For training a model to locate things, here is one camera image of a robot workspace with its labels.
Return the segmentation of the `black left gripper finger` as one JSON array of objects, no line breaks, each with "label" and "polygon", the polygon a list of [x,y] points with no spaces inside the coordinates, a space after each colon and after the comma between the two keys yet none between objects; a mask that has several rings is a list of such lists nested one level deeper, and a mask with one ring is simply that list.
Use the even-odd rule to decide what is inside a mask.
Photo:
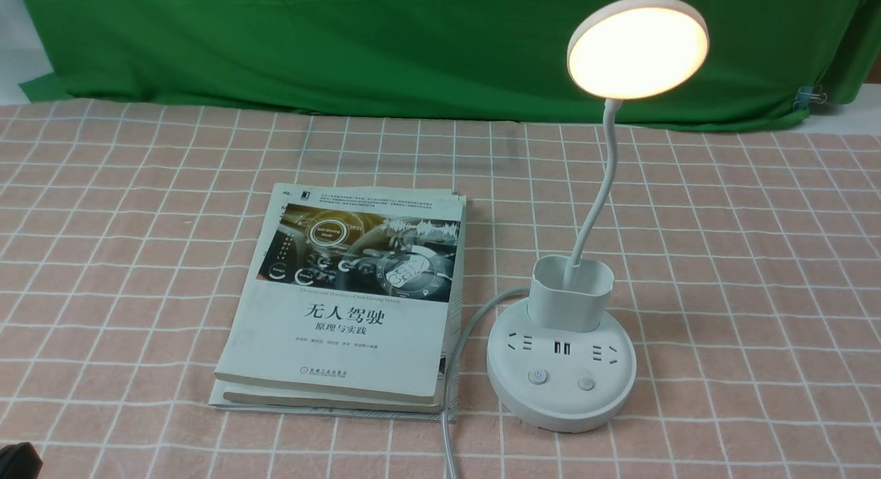
[{"label": "black left gripper finger", "polygon": [[35,479],[42,468],[42,460],[31,442],[4,445],[1,449],[1,479]]}]

